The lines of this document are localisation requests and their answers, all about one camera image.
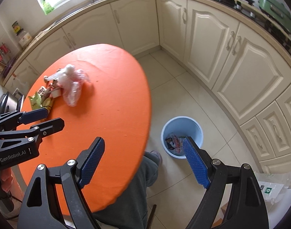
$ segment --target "chair leg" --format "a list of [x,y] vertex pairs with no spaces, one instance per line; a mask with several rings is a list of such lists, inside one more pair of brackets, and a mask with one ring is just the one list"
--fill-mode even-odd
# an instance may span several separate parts
[[148,222],[147,222],[147,225],[146,225],[146,229],[151,229],[152,222],[153,222],[154,215],[155,215],[156,207],[157,207],[156,204],[153,205],[153,207],[152,207],[152,211],[151,211],[150,216],[149,216],[149,218],[148,218]]

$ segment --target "clear plastic bag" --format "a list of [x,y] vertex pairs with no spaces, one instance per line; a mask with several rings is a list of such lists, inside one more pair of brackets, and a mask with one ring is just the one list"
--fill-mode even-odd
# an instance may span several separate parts
[[90,81],[82,69],[75,70],[75,66],[71,64],[67,64],[65,68],[47,77],[46,80],[58,81],[58,85],[63,88],[63,99],[71,107],[76,106],[81,96],[83,83]]
[[262,174],[255,172],[264,201],[272,205],[281,201],[291,184],[291,172],[285,174]]

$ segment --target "orange table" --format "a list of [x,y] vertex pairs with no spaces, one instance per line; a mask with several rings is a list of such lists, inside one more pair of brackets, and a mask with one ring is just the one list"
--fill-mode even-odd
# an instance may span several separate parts
[[[87,149],[95,137],[105,140],[105,153],[89,185],[82,190],[92,212],[113,204],[136,173],[146,147],[151,120],[151,98],[146,76],[137,60],[125,50],[107,44],[75,50],[51,65],[28,95],[44,86],[43,76],[67,64],[83,69],[91,83],[84,83],[76,107],[62,97],[55,100],[48,119],[61,117],[65,128],[43,139],[40,156],[19,165],[28,184],[35,168],[63,165]],[[23,111],[30,111],[27,98]],[[29,129],[31,124],[19,126]],[[57,187],[63,214],[68,215],[60,185]]]

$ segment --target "tile floor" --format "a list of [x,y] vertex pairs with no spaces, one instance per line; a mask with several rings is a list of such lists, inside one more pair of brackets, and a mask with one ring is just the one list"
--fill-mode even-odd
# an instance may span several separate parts
[[[199,185],[185,159],[169,156],[162,147],[160,133],[171,118],[185,115],[202,127],[205,149],[212,158],[227,165],[249,163],[258,168],[247,146],[222,109],[207,91],[175,60],[162,50],[138,59],[148,78],[152,95],[152,125],[147,151],[158,150],[163,158],[159,175],[147,190],[148,209],[156,204],[152,229],[185,228],[203,198]],[[226,186],[222,205],[229,198]]]

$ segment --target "blue trash can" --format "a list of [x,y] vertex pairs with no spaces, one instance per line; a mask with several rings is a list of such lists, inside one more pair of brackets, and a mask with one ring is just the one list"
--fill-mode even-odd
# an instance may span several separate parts
[[172,157],[175,158],[186,158],[184,153],[181,156],[177,156],[170,152],[168,149],[167,143],[165,139],[169,137],[170,133],[174,133],[178,137],[192,137],[194,142],[198,145],[199,148],[202,147],[203,144],[203,130],[201,126],[192,118],[187,116],[177,116],[170,119],[164,126],[161,131],[161,143],[165,151]]

